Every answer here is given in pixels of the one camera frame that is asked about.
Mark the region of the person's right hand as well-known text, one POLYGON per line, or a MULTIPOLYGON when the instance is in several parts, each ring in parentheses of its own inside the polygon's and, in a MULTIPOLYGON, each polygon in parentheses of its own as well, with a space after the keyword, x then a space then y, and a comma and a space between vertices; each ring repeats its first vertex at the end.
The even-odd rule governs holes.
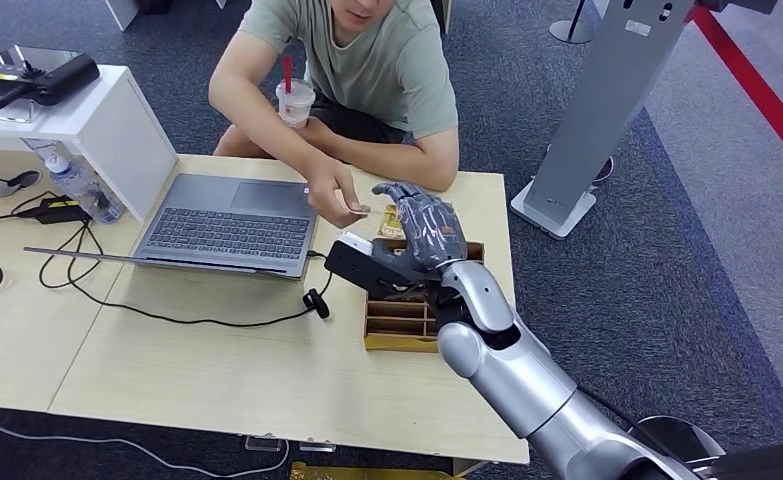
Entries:
POLYGON ((356 195, 350 170, 338 160, 324 157, 313 161, 305 177, 311 206, 335 227, 345 228, 370 213, 356 195))

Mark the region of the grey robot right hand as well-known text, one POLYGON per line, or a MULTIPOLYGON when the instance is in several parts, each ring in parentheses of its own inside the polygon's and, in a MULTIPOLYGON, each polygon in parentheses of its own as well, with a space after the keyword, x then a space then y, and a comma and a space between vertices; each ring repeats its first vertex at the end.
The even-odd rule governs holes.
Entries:
POLYGON ((406 261, 428 272, 467 259, 467 241, 454 208, 435 194, 409 182, 383 182, 372 187, 396 205, 407 243, 406 261))

